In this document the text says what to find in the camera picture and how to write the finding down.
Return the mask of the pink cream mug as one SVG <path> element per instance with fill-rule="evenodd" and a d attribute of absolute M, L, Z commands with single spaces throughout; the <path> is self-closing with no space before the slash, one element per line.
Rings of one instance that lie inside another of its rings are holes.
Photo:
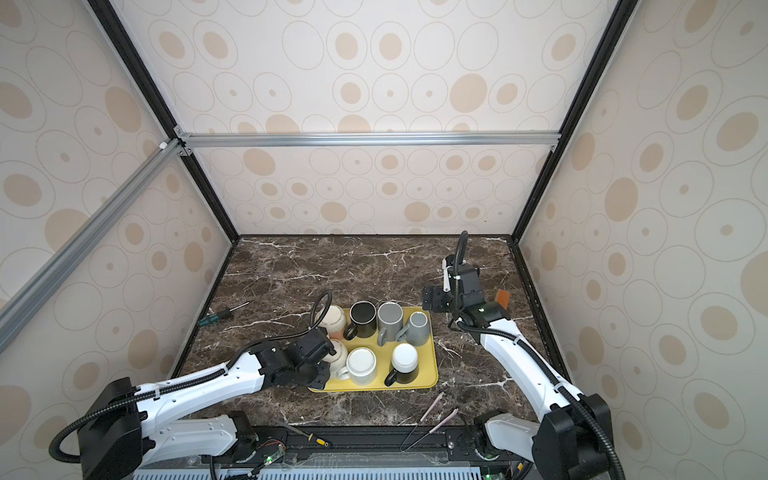
<path fill-rule="evenodd" d="M 319 326 L 326 331 L 329 338 L 342 340 L 344 330 L 347 327 L 347 315 L 342 308 L 332 305 L 320 321 Z"/>

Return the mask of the white speckled mug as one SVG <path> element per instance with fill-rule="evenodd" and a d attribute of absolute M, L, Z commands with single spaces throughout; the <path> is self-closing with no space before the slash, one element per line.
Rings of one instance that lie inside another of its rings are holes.
<path fill-rule="evenodd" d="M 337 372 L 346 365 L 348 356 L 348 349 L 346 345 L 338 339 L 332 339 L 333 353 L 329 353 L 323 358 L 323 361 L 329 365 L 329 371 L 332 376 L 335 376 Z"/>

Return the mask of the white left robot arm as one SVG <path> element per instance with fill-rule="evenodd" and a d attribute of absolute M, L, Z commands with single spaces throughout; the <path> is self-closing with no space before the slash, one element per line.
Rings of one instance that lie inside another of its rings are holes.
<path fill-rule="evenodd" d="M 82 417 L 57 432 L 49 456 L 78 464 L 86 479 L 123 479 L 157 456 L 177 420 L 272 387 L 320 389 L 336 354 L 321 328 L 244 346 L 229 361 L 182 377 L 135 386 L 111 382 Z"/>

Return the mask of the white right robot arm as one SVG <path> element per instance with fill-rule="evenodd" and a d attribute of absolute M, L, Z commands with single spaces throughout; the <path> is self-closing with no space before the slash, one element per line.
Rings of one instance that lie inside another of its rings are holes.
<path fill-rule="evenodd" d="M 494 453 L 507 451 L 533 463 L 544 479 L 612 479 L 626 474 L 616 451 L 608 404 L 585 395 L 525 339 L 505 307 L 488 301 L 480 270 L 457 252 L 442 262 L 443 283 L 427 286 L 423 307 L 448 313 L 452 327 L 470 335 L 511 376 L 534 409 L 536 421 L 497 413 L 480 423 Z"/>

